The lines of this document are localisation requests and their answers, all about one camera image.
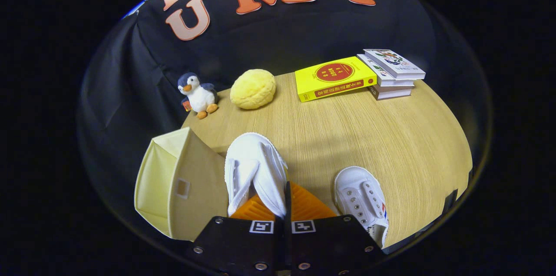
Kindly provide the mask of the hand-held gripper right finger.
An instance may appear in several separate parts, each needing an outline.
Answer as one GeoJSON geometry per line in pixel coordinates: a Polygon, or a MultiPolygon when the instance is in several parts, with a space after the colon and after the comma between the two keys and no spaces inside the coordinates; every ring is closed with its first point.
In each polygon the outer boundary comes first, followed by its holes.
{"type": "Polygon", "coordinates": [[[290,182],[285,194],[285,264],[292,276],[361,276],[387,259],[352,215],[292,221],[290,182]]]}

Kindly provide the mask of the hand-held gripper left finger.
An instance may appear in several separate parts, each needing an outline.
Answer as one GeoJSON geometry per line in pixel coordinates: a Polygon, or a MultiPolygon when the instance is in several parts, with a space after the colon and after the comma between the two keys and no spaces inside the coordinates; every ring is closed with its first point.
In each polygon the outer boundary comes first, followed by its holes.
{"type": "Polygon", "coordinates": [[[229,217],[215,216],[186,258],[218,276],[275,276],[285,270],[284,221],[256,194],[229,217]]]}

